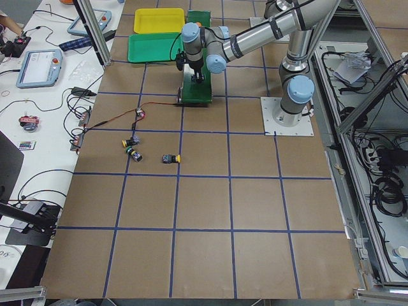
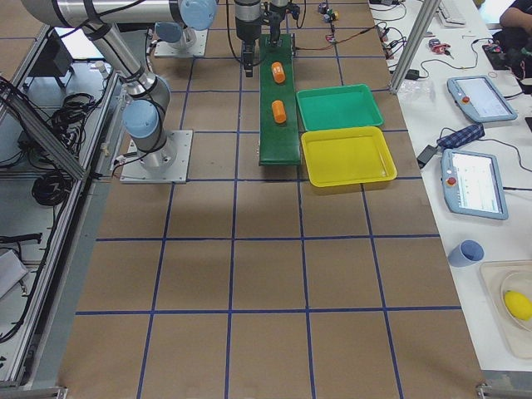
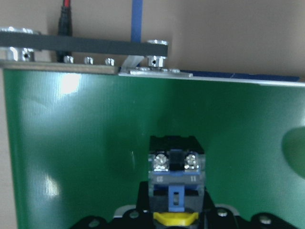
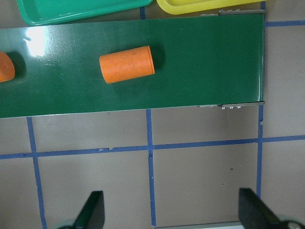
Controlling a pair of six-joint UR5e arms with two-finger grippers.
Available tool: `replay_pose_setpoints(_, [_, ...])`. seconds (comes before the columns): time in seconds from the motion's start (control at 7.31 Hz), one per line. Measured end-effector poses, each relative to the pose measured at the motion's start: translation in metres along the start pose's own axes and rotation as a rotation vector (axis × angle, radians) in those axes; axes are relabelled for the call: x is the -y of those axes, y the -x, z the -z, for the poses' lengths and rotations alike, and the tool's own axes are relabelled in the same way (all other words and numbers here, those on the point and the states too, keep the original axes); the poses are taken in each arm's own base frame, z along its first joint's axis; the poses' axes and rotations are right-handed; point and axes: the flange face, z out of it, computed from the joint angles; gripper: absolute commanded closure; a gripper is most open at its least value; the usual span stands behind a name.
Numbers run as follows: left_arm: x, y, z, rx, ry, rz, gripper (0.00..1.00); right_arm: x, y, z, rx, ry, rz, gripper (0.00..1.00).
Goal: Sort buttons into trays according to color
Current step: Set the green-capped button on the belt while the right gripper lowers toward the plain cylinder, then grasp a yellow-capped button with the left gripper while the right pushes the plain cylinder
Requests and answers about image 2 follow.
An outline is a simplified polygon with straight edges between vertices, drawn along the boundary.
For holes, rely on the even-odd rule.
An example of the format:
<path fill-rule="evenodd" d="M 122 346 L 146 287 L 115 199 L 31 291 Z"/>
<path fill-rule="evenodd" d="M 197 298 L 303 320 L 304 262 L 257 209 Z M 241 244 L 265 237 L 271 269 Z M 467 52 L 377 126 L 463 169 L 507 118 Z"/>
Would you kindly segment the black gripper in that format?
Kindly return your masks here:
<path fill-rule="evenodd" d="M 271 0 L 268 1 L 268 10 L 273 12 L 268 16 L 269 45 L 276 47 L 280 39 L 281 16 L 284 17 L 286 14 L 290 14 L 292 17 L 298 17 L 300 15 L 300 6 L 289 0 Z"/>
<path fill-rule="evenodd" d="M 263 12 L 259 0 L 235 0 L 234 17 L 237 37 L 242 43 L 245 76 L 254 75 L 254 43 L 261 34 Z"/>

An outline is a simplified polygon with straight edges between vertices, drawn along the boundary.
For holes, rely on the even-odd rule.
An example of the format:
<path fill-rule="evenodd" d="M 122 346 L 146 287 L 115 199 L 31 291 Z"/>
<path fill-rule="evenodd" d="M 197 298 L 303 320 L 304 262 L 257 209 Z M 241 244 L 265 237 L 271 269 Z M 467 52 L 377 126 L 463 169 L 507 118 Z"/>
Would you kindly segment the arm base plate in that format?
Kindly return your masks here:
<path fill-rule="evenodd" d="M 121 168 L 121 183 L 186 183 L 193 131 L 165 131 L 165 134 L 166 143 L 160 150 Z"/>
<path fill-rule="evenodd" d="M 208 31 L 197 31 L 191 27 L 182 27 L 177 23 L 157 23 L 155 25 L 157 58 L 194 58 L 203 57 Z"/>

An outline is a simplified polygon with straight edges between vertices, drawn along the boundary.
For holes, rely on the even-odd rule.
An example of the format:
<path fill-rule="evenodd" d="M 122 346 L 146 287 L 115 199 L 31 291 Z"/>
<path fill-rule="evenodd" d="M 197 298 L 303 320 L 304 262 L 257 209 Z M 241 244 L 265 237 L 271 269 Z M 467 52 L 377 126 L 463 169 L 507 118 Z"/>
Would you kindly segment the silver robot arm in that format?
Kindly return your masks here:
<path fill-rule="evenodd" d="M 155 33 L 163 42 L 175 48 L 187 48 L 195 43 L 195 34 L 208 29 L 217 13 L 216 1 L 178 1 L 172 7 L 177 11 L 175 22 L 158 22 Z M 287 14 L 294 20 L 300 16 L 300 6 L 291 1 L 236 1 L 234 18 L 237 38 L 244 52 L 254 52 L 263 26 L 270 28 L 270 44 L 280 40 L 280 23 Z"/>
<path fill-rule="evenodd" d="M 217 13 L 216 1 L 24 1 L 22 5 L 49 27 L 82 30 L 127 85 L 130 96 L 148 99 L 157 76 L 148 72 L 123 40 L 119 24 L 175 22 L 187 28 L 208 29 Z M 280 38 L 280 23 L 290 1 L 236 1 L 235 26 L 242 42 L 241 57 L 247 77 L 253 75 L 255 44 L 263 26 L 270 27 L 272 43 Z"/>

